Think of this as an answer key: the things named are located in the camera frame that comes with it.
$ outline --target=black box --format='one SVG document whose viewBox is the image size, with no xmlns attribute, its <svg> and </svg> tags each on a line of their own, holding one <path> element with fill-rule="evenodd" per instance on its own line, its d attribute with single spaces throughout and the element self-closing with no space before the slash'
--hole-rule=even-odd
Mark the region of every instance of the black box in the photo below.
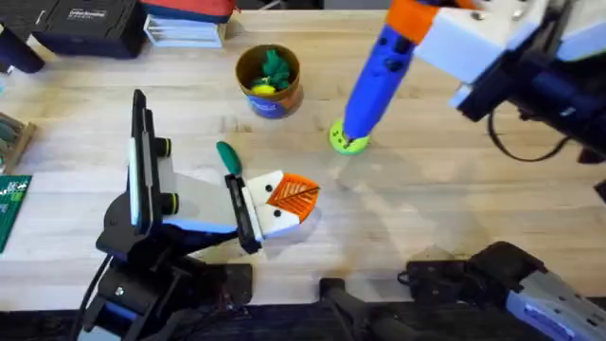
<svg viewBox="0 0 606 341">
<path fill-rule="evenodd" d="M 137 0 L 51 0 L 32 34 L 58 54 L 130 59 L 145 41 L 145 18 Z"/>
</svg>

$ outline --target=green circuit board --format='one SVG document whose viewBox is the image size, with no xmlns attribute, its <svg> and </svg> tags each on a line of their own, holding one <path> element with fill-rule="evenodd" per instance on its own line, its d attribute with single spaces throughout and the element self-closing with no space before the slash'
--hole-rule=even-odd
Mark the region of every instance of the green circuit board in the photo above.
<svg viewBox="0 0 606 341">
<path fill-rule="evenodd" d="M 0 253 L 9 240 L 21 203 L 31 182 L 30 175 L 0 176 Z"/>
</svg>

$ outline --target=orange and white object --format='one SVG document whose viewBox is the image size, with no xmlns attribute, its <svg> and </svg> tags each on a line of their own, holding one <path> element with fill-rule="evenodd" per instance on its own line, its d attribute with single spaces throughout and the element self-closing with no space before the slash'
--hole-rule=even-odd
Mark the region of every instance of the orange and white object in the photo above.
<svg viewBox="0 0 606 341">
<path fill-rule="evenodd" d="M 319 190 L 313 181 L 282 170 L 245 181 L 242 192 L 257 241 L 298 227 L 312 212 Z"/>
<path fill-rule="evenodd" d="M 462 82 L 449 101 L 457 107 L 473 85 L 507 52 L 540 28 L 558 0 L 457 0 L 458 8 L 393 0 L 385 22 L 417 47 L 414 54 Z M 606 48 L 606 2 L 577 0 L 563 27 L 555 58 L 575 61 Z"/>
</svg>

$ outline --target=green object in cup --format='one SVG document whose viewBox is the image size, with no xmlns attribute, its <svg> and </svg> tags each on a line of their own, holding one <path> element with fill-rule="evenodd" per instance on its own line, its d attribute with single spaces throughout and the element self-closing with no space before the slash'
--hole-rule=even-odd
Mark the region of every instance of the green object in cup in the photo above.
<svg viewBox="0 0 606 341">
<path fill-rule="evenodd" d="M 291 76 L 291 69 L 285 59 L 277 55 L 277 51 L 272 48 L 265 51 L 265 62 L 261 66 L 264 77 L 253 80 L 251 89 L 256 85 L 271 85 L 275 89 L 284 90 L 290 83 L 288 78 Z"/>
</svg>

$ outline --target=red object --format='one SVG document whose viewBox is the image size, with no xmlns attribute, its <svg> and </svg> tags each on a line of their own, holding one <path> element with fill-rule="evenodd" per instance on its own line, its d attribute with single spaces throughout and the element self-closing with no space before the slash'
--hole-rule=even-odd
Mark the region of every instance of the red object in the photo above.
<svg viewBox="0 0 606 341">
<path fill-rule="evenodd" d="M 226 23 L 234 11 L 236 0 L 140 0 L 149 14 Z"/>
</svg>

